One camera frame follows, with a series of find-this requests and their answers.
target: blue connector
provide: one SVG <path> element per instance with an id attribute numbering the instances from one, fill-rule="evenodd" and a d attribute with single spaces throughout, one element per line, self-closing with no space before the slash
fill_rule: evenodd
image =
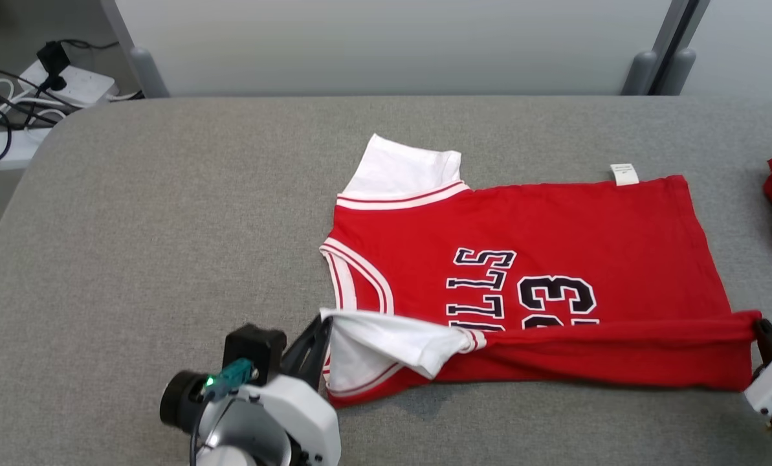
<path id="1" fill-rule="evenodd" d="M 249 383 L 253 377 L 253 363 L 241 357 L 222 369 L 218 375 L 211 375 L 205 381 L 202 393 L 205 398 L 217 401 L 224 398 L 232 390 Z"/>

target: black and white lettering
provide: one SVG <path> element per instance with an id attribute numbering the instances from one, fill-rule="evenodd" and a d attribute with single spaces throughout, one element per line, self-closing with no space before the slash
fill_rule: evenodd
<path id="1" fill-rule="evenodd" d="M 466 278 L 446 278 L 446 288 L 489 288 L 500 291 L 503 288 L 504 280 L 507 278 L 507 272 L 489 269 L 489 271 L 487 271 L 487 277 L 492 277 L 492 279 L 466 280 Z"/>
<path id="2" fill-rule="evenodd" d="M 564 323 L 557 316 L 551 315 L 528 315 L 521 321 L 521 328 L 552 327 L 554 325 L 563 327 Z"/>
<path id="3" fill-rule="evenodd" d="M 482 250 L 475 251 L 466 248 L 458 248 L 454 255 L 456 265 L 489 265 L 498 269 L 509 269 L 513 266 L 516 252 L 513 250 Z"/>
<path id="4" fill-rule="evenodd" d="M 547 301 L 569 301 L 569 312 L 573 315 L 588 315 L 595 309 L 593 288 L 581 278 L 564 275 L 542 275 L 524 277 L 518 282 L 518 299 L 523 307 L 531 311 L 545 311 L 544 298 L 536 296 L 536 290 L 543 289 Z M 566 297 L 566 290 L 575 291 L 574 298 Z"/>
<path id="5" fill-rule="evenodd" d="M 569 321 L 573 325 L 596 325 L 599 323 L 599 319 L 596 318 L 572 318 Z"/>
<path id="6" fill-rule="evenodd" d="M 496 324 L 480 324 L 479 322 L 464 322 L 460 320 L 448 321 L 450 327 L 468 328 L 469 330 L 481 330 L 481 331 L 506 331 L 503 325 Z"/>
<path id="7" fill-rule="evenodd" d="M 489 304 L 489 307 L 465 306 L 463 304 L 446 304 L 446 315 L 456 316 L 466 313 L 466 315 L 483 315 L 492 318 L 503 318 L 503 297 L 500 294 L 483 295 L 483 301 Z"/>

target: white power strip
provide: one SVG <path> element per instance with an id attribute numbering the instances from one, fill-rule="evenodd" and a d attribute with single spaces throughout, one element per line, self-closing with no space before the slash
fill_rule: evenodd
<path id="1" fill-rule="evenodd" d="M 9 147 L 9 153 L 0 161 L 0 170 L 27 168 L 40 141 L 43 141 L 50 130 L 51 128 L 30 129 L 31 135 L 27 135 L 25 131 L 12 131 L 12 144 Z M 0 155 L 4 147 L 6 147 L 6 132 L 0 131 Z"/>
<path id="2" fill-rule="evenodd" d="M 48 76 L 49 74 L 43 68 L 40 60 L 36 60 L 21 74 L 23 79 L 34 85 L 41 85 Z M 92 71 L 82 70 L 69 65 L 61 71 L 61 77 L 67 82 L 67 85 L 60 89 L 60 91 L 49 89 L 49 94 L 70 104 L 92 107 L 95 104 L 107 102 L 109 97 L 118 95 L 116 80 L 103 74 L 93 73 Z M 21 87 L 24 91 L 35 90 L 35 88 L 25 82 L 21 82 Z"/>

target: gray table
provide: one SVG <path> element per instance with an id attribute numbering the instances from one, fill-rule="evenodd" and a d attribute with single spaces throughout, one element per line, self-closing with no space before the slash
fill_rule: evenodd
<path id="1" fill-rule="evenodd" d="M 49 135 L 0 224 L 0 464 L 183 464 L 158 404 L 228 331 L 332 304 L 317 246 L 371 133 L 473 188 L 684 173 L 735 309 L 772 320 L 772 104 L 253 98 L 111 104 Z M 772 464 L 736 393 L 439 384 L 340 411 L 344 464 Z"/>

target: clothing tag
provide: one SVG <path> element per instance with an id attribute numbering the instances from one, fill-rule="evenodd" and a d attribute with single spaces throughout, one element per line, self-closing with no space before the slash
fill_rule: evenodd
<path id="1" fill-rule="evenodd" d="M 610 165 L 610 169 L 616 177 L 616 186 L 639 183 L 639 177 L 632 163 L 614 163 Z"/>

